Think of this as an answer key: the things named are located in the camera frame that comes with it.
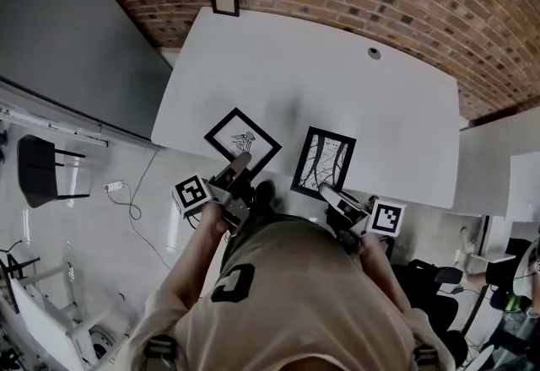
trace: gray wall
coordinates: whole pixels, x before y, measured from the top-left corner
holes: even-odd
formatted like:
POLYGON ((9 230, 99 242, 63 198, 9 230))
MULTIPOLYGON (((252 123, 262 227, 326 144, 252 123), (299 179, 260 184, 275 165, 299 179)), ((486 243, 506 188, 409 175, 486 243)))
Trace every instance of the gray wall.
POLYGON ((171 69, 115 0, 0 0, 0 77, 150 138, 171 69))

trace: white tabletop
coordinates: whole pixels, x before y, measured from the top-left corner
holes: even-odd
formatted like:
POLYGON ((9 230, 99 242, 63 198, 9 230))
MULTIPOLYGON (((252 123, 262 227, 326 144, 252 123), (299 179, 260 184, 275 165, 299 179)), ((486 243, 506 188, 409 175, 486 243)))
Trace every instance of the white tabletop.
POLYGON ((270 13, 202 8, 170 77, 152 141, 223 159, 204 135, 238 107, 283 147, 292 176, 309 126, 357 139, 345 188, 451 207, 456 80, 389 46, 270 13), (381 59, 368 57, 374 47, 381 59))

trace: wall-mounted frame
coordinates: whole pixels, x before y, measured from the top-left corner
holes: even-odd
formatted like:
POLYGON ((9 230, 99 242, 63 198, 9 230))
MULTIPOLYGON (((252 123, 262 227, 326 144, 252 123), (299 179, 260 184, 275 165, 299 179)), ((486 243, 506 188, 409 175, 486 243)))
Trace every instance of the wall-mounted frame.
POLYGON ((323 182, 340 191, 355 143, 351 137, 310 126, 290 189, 319 200, 324 200, 318 191, 323 182))
POLYGON ((278 142, 238 108, 234 108, 204 138, 229 161, 249 152, 248 179, 254 178, 281 149, 278 142))

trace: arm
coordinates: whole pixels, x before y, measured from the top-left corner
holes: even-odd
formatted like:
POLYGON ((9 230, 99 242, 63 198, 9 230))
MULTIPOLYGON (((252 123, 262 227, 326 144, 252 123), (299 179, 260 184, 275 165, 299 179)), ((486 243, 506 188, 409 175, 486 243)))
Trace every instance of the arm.
POLYGON ((362 237, 359 257, 364 272, 371 278, 371 281, 382 290, 402 313, 409 311, 411 304, 399 285, 379 240, 373 234, 362 237))
POLYGON ((210 263, 229 228, 221 212, 216 203, 204 206, 197 230, 161 285, 160 289, 175 294, 188 309, 198 301, 210 263))

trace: black chair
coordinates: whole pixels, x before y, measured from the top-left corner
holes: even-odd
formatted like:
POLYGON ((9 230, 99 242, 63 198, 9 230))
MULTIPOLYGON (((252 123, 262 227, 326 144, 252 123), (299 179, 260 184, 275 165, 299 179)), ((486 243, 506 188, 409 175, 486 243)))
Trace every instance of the black chair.
POLYGON ((19 306, 17 305, 17 300, 15 299, 14 291, 11 287, 11 280, 12 278, 16 278, 18 280, 25 279, 26 277, 23 274, 23 269, 41 260, 38 257, 37 259, 31 259, 22 263, 18 263, 15 260, 15 257, 13 257, 13 255, 11 254, 11 250, 15 247, 15 245, 22 242, 22 240, 18 240, 13 245, 11 245, 8 250, 0 250, 0 252, 4 253, 8 257, 7 266, 4 264, 3 260, 0 259, 0 288, 6 288, 8 294, 7 299, 11 304, 11 307, 13 308, 15 314, 19 313, 19 306))
POLYGON ((459 332, 449 331, 459 303, 437 293, 443 283, 458 284, 463 272, 455 267, 437 267, 420 260, 413 260, 406 266, 392 265, 392 270, 411 306, 428 315, 433 332, 446 344, 459 367, 467 359, 467 342, 459 332))
POLYGON ((89 197, 90 194, 58 195, 56 153, 85 158, 80 153, 55 149, 54 143, 36 136, 26 135, 19 140, 17 158, 19 163, 19 187, 29 206, 40 207, 53 200, 89 197))

